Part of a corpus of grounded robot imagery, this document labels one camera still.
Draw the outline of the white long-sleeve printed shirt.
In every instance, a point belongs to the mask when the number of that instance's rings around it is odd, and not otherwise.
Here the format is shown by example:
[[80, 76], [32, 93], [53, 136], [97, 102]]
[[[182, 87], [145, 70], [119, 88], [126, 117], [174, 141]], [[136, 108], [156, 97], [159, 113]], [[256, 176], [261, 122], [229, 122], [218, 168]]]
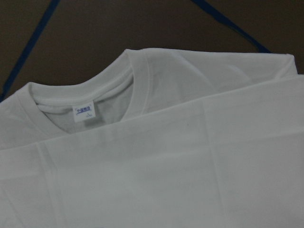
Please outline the white long-sleeve printed shirt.
[[3, 228], [301, 228], [304, 77], [289, 54], [125, 50], [0, 104]]

